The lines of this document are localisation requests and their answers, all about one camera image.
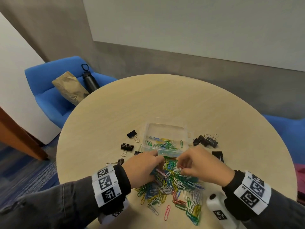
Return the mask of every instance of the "round table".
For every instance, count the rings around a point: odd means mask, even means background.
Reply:
[[[127,137],[135,130],[142,139],[144,125],[151,117],[185,120],[195,137],[217,133],[216,149],[223,151],[225,163],[233,169],[249,170],[274,189],[296,199],[297,183],[289,152],[267,120],[249,104],[210,83],[169,75],[138,75],[107,84],[90,94],[73,110],[59,137],[57,171],[60,183],[90,176],[121,158],[120,145],[135,146],[124,159],[134,156],[139,144]],[[206,184],[204,195],[220,187]],[[168,196],[156,207],[156,216],[140,205],[137,192],[128,195],[130,207],[107,228],[196,228],[184,211],[175,208]],[[199,227],[222,228],[205,205]],[[164,213],[171,205],[167,221]],[[97,219],[89,228],[98,228]]]

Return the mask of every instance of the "brown paper bag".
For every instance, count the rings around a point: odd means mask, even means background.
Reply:
[[[75,106],[89,95],[89,92],[81,85],[77,78],[68,71],[53,80],[52,84],[65,99]]]

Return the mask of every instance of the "blue armchair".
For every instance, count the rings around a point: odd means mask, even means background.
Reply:
[[[264,115],[284,141],[293,163],[305,165],[305,118],[292,120]]]
[[[63,128],[75,105],[63,98],[52,84],[52,81],[66,71],[69,71],[86,88],[82,78],[84,73],[84,70],[81,68],[82,63],[86,63],[86,61],[81,57],[74,56],[47,62],[24,71],[37,104],[47,117],[60,128]],[[117,80],[113,77],[95,73],[92,68],[89,68],[89,71],[101,87]]]

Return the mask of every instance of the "carpet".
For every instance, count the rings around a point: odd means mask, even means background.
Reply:
[[[59,135],[42,149],[49,160],[39,161],[20,151],[6,147],[0,151],[0,209],[16,198],[59,185],[56,149]]]

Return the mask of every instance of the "black water bottle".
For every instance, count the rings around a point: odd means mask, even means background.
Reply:
[[[97,83],[96,79],[91,75],[91,72],[89,72],[89,66],[86,63],[83,63],[81,65],[82,69],[85,71],[83,73],[83,79],[86,85],[86,88],[88,90],[89,93],[94,92],[95,90],[99,89],[100,86]]]

